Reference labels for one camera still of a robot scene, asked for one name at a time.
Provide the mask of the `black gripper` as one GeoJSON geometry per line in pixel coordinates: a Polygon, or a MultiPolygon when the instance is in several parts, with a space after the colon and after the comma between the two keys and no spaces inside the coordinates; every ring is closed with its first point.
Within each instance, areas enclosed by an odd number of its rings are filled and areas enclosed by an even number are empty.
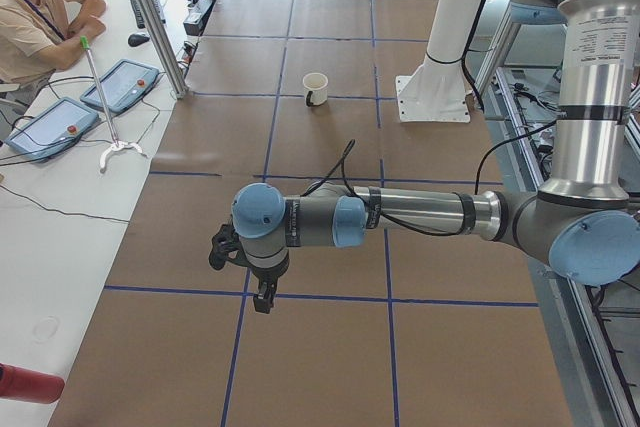
{"type": "Polygon", "coordinates": [[[272,267],[250,268],[251,273],[258,279],[258,290],[253,295],[253,305],[257,313],[270,313],[274,306],[275,292],[278,280],[287,272],[289,261],[283,260],[272,267]]]}

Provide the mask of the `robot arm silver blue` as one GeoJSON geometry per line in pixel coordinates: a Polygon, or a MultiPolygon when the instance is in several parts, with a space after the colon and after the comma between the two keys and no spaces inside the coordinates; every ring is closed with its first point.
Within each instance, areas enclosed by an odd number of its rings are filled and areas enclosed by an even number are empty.
{"type": "Polygon", "coordinates": [[[360,245],[369,229],[399,226],[434,237],[476,234],[511,245],[587,286],[614,282],[639,261],[639,224],[619,184],[639,0],[512,0],[525,22],[565,21],[565,51],[550,177],[533,193],[426,192],[314,183],[283,196],[241,189],[210,264],[248,268],[257,311],[271,310],[296,247],[360,245]]]}

